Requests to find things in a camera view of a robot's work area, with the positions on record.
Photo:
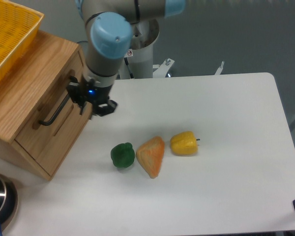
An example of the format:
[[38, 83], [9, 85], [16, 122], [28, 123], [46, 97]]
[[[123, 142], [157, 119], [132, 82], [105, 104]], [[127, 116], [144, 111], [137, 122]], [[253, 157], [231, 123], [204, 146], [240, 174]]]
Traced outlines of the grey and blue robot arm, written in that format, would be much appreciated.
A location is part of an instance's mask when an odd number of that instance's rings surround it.
[[84, 21], [88, 51], [81, 80], [70, 79], [66, 87], [73, 103], [84, 113], [92, 105], [93, 116], [113, 113], [117, 103], [109, 93], [133, 38], [132, 25], [178, 15], [184, 0], [77, 0]]

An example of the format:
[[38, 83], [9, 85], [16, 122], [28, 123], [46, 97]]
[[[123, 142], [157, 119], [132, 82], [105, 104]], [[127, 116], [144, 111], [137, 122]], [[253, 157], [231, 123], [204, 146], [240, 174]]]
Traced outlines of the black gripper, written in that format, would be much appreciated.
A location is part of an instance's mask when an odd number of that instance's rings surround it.
[[110, 85], [101, 85], [99, 80], [94, 78], [86, 79], [84, 76], [80, 84], [70, 82], [66, 90], [73, 103], [80, 108], [80, 115], [84, 113], [87, 103], [92, 105], [92, 112], [89, 119], [99, 116], [103, 117], [115, 112], [118, 103], [110, 99], [110, 92], [113, 83]]

